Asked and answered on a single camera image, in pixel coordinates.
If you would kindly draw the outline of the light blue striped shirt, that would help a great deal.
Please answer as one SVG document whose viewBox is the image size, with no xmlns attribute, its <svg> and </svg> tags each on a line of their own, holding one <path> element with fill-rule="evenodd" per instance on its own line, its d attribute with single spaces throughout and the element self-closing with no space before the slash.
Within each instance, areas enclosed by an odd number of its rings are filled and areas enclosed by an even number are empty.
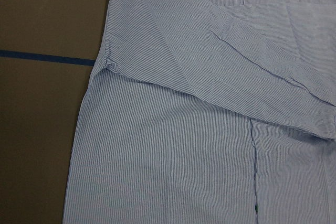
<svg viewBox="0 0 336 224">
<path fill-rule="evenodd" d="M 63 223 L 335 223 L 335 0 L 109 0 Z"/>
</svg>

